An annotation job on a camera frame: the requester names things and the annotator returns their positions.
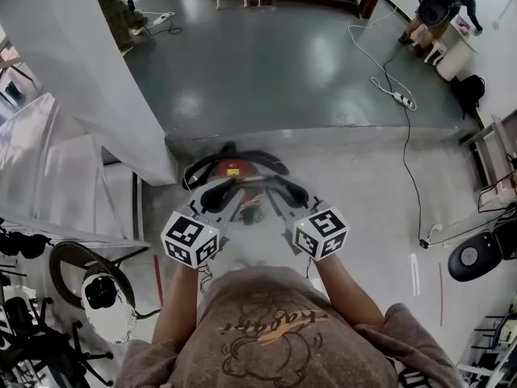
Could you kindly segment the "white stool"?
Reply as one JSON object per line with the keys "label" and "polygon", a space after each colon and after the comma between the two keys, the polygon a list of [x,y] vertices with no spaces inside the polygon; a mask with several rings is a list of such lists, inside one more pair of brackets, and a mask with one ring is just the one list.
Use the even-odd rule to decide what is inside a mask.
{"label": "white stool", "polygon": [[432,60],[432,65],[437,66],[448,52],[448,45],[443,39],[433,40],[431,42],[431,50],[424,58],[423,63],[427,64]]}

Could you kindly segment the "black backpack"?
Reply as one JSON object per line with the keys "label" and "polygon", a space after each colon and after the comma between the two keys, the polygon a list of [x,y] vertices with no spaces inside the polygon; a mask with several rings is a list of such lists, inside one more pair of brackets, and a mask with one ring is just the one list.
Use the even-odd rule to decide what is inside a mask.
{"label": "black backpack", "polygon": [[452,93],[460,104],[463,118],[467,115],[476,115],[479,101],[485,94],[485,80],[477,75],[470,75],[463,80],[454,77],[450,85]]}

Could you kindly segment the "person's right forearm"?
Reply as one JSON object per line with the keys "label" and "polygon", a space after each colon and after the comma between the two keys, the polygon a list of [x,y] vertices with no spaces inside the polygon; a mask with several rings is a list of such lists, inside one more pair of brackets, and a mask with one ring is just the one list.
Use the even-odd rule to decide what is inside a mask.
{"label": "person's right forearm", "polygon": [[315,265],[332,306],[349,325],[382,327],[385,318],[377,304],[354,281],[336,255],[320,259]]}

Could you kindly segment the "black office chair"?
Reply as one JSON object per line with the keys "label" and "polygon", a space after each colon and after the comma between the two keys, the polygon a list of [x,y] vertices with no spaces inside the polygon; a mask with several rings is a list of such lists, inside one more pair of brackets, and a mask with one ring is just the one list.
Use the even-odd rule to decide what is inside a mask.
{"label": "black office chair", "polygon": [[0,318],[0,387],[7,388],[22,377],[23,363],[29,364],[36,378],[40,371],[48,370],[57,388],[91,388],[86,380],[88,373],[103,386],[113,387],[114,382],[100,376],[90,364],[93,360],[111,360],[113,354],[82,350],[78,335],[82,323],[74,322],[70,335],[53,329],[46,322],[46,308],[53,303],[52,298],[44,298],[40,310],[36,302],[12,297],[0,306],[0,314],[4,314]]}

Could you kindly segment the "white stand base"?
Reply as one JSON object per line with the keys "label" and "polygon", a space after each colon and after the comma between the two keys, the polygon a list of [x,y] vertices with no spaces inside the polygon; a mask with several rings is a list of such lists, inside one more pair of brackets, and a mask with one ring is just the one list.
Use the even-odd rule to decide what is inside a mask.
{"label": "white stand base", "polygon": [[448,243],[453,243],[483,230],[491,229],[498,221],[506,221],[513,216],[517,216],[517,202],[498,208],[493,205],[486,205],[474,211],[465,219],[449,226],[434,225],[427,238],[421,242],[421,245],[425,243],[428,247],[445,247]]}

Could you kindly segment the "white and black helmet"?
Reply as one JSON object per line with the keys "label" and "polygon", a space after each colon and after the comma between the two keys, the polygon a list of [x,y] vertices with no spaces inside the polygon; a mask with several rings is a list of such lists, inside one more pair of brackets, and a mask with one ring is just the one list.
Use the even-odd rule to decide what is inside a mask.
{"label": "white and black helmet", "polygon": [[107,273],[94,273],[82,283],[82,304],[94,331],[111,344],[127,343],[137,324],[134,306]]}

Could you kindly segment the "person's brown printed shirt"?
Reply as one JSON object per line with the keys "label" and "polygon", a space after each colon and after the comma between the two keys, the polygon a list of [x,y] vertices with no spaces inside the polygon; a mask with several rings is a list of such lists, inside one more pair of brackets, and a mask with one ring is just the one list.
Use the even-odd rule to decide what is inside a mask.
{"label": "person's brown printed shirt", "polygon": [[113,388],[462,388],[406,306],[353,326],[290,268],[228,272],[201,310],[184,343],[131,342]]}

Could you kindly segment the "grey wooden desk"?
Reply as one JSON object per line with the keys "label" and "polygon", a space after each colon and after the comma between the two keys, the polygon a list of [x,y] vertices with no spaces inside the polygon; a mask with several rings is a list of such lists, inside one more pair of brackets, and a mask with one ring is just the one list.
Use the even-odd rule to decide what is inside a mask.
{"label": "grey wooden desk", "polygon": [[461,143],[475,169],[477,203],[481,211],[517,201],[517,109]]}

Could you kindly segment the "white machine with black parts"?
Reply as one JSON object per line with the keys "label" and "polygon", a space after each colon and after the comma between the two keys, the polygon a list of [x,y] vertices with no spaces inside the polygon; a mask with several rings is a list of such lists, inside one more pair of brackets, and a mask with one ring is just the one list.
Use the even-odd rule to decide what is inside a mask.
{"label": "white machine with black parts", "polygon": [[464,388],[517,388],[517,305],[485,316],[456,364]]}

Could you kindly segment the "dark wicker chair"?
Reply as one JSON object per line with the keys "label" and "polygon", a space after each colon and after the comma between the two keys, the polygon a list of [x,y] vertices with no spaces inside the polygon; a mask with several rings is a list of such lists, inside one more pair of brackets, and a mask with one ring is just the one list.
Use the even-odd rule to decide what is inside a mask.
{"label": "dark wicker chair", "polygon": [[132,286],[129,279],[120,269],[120,265],[124,261],[132,259],[145,251],[146,249],[143,247],[117,259],[109,260],[78,242],[60,242],[50,251],[49,272],[54,287],[60,296],[70,305],[82,310],[84,310],[82,291],[80,295],[77,295],[73,290],[69,289],[65,283],[62,266],[68,264],[74,268],[83,270],[84,277],[82,283],[89,275],[94,273],[107,273],[113,277],[115,282],[122,288],[123,293],[129,299],[130,303],[134,306],[137,320],[147,319],[158,314],[160,310],[153,310],[147,314],[141,314],[136,310],[136,300]]}

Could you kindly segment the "black round device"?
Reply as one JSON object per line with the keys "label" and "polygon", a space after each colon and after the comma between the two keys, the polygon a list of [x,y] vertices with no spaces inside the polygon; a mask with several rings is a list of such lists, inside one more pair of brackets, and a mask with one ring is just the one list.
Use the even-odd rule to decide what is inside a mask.
{"label": "black round device", "polygon": [[517,259],[517,234],[484,231],[454,249],[448,258],[448,272],[454,280],[467,282],[511,259]]}

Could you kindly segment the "white table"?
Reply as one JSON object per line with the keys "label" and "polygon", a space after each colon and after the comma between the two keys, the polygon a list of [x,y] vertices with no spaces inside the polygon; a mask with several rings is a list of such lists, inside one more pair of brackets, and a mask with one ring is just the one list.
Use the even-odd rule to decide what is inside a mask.
{"label": "white table", "polygon": [[464,34],[455,23],[448,25],[440,40],[446,51],[433,61],[435,71],[444,81],[453,80],[479,54],[473,41],[474,38]]}

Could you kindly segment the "black shell chair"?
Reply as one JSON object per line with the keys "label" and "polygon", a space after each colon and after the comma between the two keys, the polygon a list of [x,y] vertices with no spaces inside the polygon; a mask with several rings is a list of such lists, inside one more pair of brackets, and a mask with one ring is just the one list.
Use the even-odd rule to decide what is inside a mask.
{"label": "black shell chair", "polygon": [[418,0],[417,16],[428,27],[437,27],[452,18],[461,0]]}

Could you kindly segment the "white metal shelf rack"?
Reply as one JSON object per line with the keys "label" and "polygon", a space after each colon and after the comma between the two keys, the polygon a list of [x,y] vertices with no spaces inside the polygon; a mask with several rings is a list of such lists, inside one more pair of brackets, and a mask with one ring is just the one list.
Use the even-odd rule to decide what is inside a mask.
{"label": "white metal shelf rack", "polygon": [[0,27],[0,226],[93,247],[147,247],[141,178],[108,163]]}

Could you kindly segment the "person's left forearm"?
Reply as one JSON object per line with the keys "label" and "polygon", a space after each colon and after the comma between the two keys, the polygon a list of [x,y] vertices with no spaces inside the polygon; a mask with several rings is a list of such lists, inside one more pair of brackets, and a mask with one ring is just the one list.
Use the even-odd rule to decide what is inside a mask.
{"label": "person's left forearm", "polygon": [[210,296],[204,295],[198,303],[198,279],[197,270],[183,264],[176,267],[153,331],[153,345],[171,342],[177,353],[194,356],[200,352],[198,319],[206,311]]}

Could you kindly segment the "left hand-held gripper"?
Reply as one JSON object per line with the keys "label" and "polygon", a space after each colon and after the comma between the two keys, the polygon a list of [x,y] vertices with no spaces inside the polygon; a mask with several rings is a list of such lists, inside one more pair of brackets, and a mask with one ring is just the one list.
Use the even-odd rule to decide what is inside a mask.
{"label": "left hand-held gripper", "polygon": [[174,211],[162,233],[167,256],[197,269],[221,250],[228,224],[241,207],[244,189],[237,179],[213,179],[191,192],[187,203]]}

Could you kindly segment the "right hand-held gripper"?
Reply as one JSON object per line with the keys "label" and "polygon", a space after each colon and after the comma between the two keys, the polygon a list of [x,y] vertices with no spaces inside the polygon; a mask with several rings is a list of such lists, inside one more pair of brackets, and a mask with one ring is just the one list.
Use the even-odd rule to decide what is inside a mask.
{"label": "right hand-held gripper", "polygon": [[284,237],[296,254],[318,261],[343,248],[349,223],[337,207],[328,205],[313,190],[291,177],[269,175],[265,193],[284,222]]}

